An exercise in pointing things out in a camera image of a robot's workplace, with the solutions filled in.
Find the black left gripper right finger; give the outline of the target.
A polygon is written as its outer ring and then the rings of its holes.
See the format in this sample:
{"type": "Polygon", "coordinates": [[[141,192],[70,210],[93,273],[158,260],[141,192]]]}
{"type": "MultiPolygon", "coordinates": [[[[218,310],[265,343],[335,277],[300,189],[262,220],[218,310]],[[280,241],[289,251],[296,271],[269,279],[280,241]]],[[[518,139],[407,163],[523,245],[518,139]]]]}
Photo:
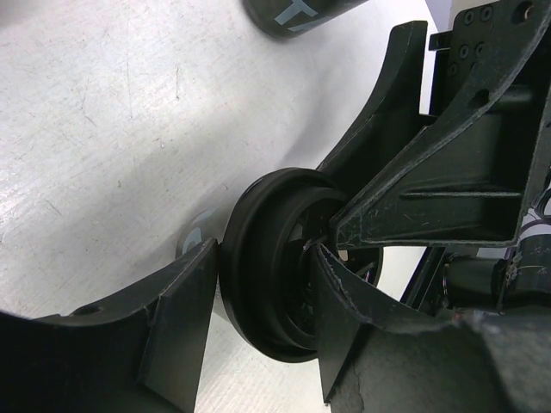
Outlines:
{"type": "Polygon", "coordinates": [[[335,412],[547,412],[550,316],[445,321],[313,252],[323,399],[335,412]]]}

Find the black paper coffee cup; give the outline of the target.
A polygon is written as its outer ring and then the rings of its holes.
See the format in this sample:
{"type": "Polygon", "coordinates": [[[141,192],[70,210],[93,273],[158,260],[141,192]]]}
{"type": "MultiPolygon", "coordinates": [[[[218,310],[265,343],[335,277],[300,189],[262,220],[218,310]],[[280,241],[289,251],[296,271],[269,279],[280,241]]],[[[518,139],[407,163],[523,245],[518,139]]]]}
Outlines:
{"type": "Polygon", "coordinates": [[[229,217],[230,211],[226,206],[211,207],[193,217],[183,228],[177,240],[176,258],[209,238],[221,243],[229,217]]]}

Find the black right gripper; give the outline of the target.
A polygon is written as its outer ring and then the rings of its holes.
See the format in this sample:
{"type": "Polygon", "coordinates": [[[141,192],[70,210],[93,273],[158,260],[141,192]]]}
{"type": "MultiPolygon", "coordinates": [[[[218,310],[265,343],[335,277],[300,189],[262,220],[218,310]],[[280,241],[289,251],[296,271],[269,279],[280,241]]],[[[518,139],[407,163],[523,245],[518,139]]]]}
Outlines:
{"type": "Polygon", "coordinates": [[[360,114],[319,165],[348,197],[342,250],[503,247],[550,161],[550,4],[486,1],[448,32],[391,30],[360,114]]]}

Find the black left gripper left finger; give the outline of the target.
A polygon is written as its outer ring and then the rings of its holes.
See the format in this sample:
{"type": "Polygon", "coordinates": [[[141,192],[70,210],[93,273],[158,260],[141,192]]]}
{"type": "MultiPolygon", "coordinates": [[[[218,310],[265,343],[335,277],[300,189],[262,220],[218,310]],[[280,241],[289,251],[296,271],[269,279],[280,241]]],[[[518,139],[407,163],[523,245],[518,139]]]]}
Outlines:
{"type": "Polygon", "coordinates": [[[207,240],[67,316],[1,316],[4,412],[191,412],[217,278],[207,240]]]}

